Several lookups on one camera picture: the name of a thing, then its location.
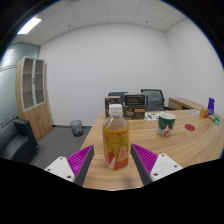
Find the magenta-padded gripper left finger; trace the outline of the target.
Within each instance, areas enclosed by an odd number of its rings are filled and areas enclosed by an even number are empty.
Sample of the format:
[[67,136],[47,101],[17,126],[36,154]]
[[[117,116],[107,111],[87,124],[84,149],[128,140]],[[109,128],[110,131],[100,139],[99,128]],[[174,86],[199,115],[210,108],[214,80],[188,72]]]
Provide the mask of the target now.
[[90,145],[69,157],[58,157],[46,168],[46,171],[82,186],[93,156],[94,146]]

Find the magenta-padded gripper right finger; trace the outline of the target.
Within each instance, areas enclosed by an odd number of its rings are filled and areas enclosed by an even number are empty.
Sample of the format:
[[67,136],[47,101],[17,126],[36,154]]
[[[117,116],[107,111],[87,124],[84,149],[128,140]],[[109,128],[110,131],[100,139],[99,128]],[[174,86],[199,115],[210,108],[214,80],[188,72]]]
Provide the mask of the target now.
[[150,184],[182,169],[167,154],[155,154],[139,145],[131,145],[131,155],[143,185]]

